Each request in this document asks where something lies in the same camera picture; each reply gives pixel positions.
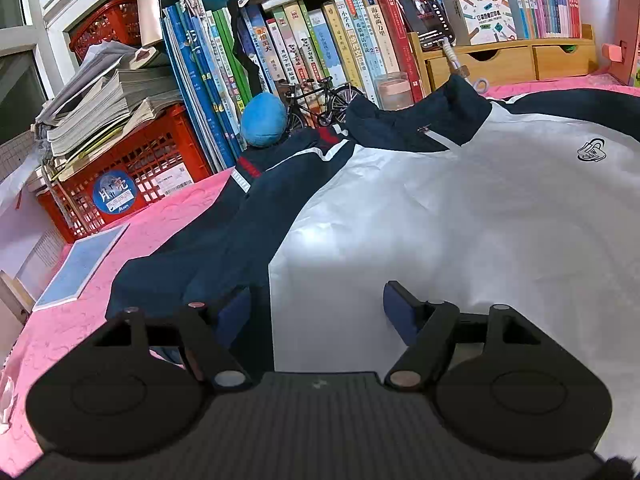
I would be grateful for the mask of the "left row of books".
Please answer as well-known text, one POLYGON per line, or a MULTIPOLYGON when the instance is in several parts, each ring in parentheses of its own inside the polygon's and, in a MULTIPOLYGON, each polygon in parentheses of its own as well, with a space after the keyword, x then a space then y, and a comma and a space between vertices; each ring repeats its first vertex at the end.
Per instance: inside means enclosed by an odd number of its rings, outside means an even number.
POLYGON ((233 54, 227 9, 207 10, 203 0, 179 0, 162 10, 170 64, 205 158, 218 172, 247 148, 240 121, 250 100, 246 70, 233 54))

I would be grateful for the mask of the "miniature bicycle model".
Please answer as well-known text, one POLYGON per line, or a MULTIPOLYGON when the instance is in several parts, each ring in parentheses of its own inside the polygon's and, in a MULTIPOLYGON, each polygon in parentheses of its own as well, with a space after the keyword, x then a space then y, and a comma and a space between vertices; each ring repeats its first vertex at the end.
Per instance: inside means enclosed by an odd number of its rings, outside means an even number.
POLYGON ((280 80, 277 90, 286 108, 286 134, 307 127, 341 127, 346 122, 350 103, 363 96, 350 82, 334 86, 331 76, 321 80, 305 79, 301 84, 280 80))

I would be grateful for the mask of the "blue notebook on table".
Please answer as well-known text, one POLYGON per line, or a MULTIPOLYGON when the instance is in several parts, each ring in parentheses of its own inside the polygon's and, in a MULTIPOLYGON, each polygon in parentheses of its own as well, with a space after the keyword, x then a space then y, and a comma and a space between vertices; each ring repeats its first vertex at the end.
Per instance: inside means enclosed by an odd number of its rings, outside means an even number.
POLYGON ((32 310, 39 312, 77 300, 126 229, 126 224, 115 226, 75 242, 32 310))

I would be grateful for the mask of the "white and navy jacket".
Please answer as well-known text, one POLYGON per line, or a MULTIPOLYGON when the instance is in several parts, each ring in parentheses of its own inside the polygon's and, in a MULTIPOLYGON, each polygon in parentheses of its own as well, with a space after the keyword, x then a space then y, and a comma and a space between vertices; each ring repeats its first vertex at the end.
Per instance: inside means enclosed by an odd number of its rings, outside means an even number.
POLYGON ((495 101, 451 77, 399 112, 356 99, 344 134, 246 153, 212 206, 128 261, 106 313, 164 318, 252 294, 250 374, 385 374, 404 345, 384 285, 510 304, 608 386, 599 448, 639 452, 639 100, 599 89, 495 101))

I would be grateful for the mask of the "white patterned box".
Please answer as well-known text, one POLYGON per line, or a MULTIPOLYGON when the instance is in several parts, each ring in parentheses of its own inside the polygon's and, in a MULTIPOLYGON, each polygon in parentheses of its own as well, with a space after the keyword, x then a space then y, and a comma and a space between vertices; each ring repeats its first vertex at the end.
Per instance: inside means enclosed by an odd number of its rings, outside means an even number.
POLYGON ((509 0, 442 0, 456 46, 518 40, 509 0))

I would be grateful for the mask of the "stack of papers and books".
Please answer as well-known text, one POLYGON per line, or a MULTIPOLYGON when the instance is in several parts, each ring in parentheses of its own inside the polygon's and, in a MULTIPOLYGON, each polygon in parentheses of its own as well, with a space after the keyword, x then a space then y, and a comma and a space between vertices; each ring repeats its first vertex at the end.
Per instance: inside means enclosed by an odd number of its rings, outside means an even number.
POLYGON ((46 147, 40 177, 66 180, 134 130, 182 101, 168 58, 157 48, 103 41, 36 117, 46 147))

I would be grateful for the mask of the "row of colourful books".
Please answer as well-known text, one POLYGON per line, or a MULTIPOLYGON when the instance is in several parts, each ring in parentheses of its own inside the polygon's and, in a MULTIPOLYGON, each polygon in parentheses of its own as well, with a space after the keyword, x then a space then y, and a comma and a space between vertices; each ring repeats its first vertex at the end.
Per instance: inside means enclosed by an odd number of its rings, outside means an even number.
POLYGON ((599 66, 579 0, 240 0, 251 92, 318 110, 361 93, 386 108, 427 96, 454 70, 477 87, 587 75, 599 66))

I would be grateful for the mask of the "red plastic crate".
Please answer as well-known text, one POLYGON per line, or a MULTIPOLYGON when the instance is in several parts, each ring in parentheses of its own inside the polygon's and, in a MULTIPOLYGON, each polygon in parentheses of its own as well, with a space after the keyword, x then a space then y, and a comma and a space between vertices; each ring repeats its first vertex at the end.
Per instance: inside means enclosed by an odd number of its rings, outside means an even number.
POLYGON ((36 200, 71 243, 211 175, 186 108, 175 104, 36 200))

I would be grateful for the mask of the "blue ball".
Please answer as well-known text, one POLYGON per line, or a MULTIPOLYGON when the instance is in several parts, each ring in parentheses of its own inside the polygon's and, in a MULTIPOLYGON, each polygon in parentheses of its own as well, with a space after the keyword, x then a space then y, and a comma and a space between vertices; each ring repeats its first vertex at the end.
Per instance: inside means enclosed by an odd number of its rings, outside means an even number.
POLYGON ((277 143, 285 132, 288 112, 282 101, 269 92, 259 93, 245 107, 240 131, 253 148, 266 148, 277 143))

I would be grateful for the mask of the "pink toy house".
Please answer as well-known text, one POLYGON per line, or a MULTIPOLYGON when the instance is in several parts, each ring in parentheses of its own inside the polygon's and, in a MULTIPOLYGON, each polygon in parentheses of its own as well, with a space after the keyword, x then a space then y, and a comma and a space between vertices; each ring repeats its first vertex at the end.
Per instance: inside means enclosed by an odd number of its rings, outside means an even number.
POLYGON ((618 0, 614 40, 602 46, 602 54, 613 77, 639 87, 639 0, 618 0))

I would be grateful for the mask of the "smartphone with lit screen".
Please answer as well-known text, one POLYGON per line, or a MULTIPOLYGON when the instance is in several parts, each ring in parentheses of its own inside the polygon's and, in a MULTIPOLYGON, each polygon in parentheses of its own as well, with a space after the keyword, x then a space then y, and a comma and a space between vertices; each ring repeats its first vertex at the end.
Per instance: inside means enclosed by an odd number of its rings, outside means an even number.
POLYGON ((397 0, 409 32, 418 35, 421 49, 439 49, 445 40, 454 44, 454 33, 437 0, 397 0))

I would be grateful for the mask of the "wooden drawer organizer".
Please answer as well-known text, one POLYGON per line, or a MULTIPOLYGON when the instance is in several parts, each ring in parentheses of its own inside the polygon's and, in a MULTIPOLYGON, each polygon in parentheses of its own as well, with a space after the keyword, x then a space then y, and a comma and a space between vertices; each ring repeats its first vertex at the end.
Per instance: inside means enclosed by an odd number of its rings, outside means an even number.
MULTIPOLYGON (((442 86, 454 70, 442 49, 424 51, 418 35, 409 32, 424 96, 442 86)), ((582 25, 579 38, 544 38, 454 47, 472 81, 486 79, 489 88, 504 84, 584 76, 599 68, 594 32, 582 25)))

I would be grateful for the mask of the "pink lidded cup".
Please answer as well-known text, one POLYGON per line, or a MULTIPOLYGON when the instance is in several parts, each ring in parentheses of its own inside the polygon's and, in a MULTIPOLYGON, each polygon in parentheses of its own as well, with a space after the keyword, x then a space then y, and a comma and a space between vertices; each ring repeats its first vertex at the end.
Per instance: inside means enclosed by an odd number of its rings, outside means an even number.
POLYGON ((382 110, 404 110, 413 106, 413 95, 408 75, 393 72, 375 79, 376 92, 382 110))

